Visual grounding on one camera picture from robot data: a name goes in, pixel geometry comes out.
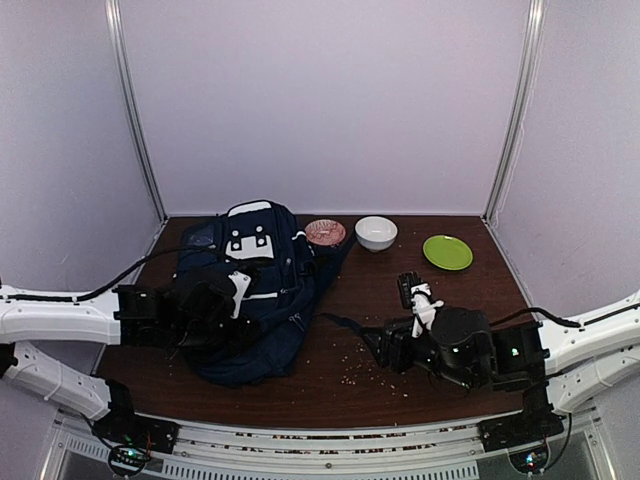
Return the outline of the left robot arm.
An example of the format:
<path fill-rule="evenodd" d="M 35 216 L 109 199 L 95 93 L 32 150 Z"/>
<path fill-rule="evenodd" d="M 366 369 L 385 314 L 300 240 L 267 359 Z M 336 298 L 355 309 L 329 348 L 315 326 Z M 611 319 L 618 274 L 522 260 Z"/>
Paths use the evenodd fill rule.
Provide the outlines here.
<path fill-rule="evenodd" d="M 133 444 L 147 428 L 128 388 L 82 373 L 44 354 L 34 341 L 208 352 L 250 326 L 241 305 L 252 283 L 239 271 L 195 269 L 166 290 L 120 285 L 64 296 L 4 287 L 1 378 L 83 415 L 99 434 Z"/>

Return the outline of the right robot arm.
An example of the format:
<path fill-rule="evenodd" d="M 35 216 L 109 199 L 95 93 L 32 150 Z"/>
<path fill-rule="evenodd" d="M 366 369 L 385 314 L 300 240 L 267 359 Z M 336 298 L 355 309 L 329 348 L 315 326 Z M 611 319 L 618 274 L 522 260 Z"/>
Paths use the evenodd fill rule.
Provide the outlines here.
<path fill-rule="evenodd" d="M 447 307 L 417 291 L 412 315 L 358 335 L 381 367 L 421 367 L 466 390 L 519 392 L 515 414 L 478 423 L 485 451 L 563 433 L 563 419 L 639 368 L 639 296 L 568 319 L 538 309 L 539 320 L 490 322 L 480 310 Z"/>

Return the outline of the navy blue backpack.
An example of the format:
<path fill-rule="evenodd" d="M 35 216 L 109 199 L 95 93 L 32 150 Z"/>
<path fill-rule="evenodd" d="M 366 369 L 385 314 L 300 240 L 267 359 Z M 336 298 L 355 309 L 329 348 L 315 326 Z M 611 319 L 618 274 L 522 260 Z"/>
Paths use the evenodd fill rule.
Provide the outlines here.
<path fill-rule="evenodd" d="M 189 368 L 204 380 L 240 387 L 290 374 L 314 312 L 357 243 L 315 246 L 285 206 L 257 200 L 187 228 L 174 277 L 196 268 L 230 274 L 248 270 L 252 285 L 226 339 L 185 348 Z"/>

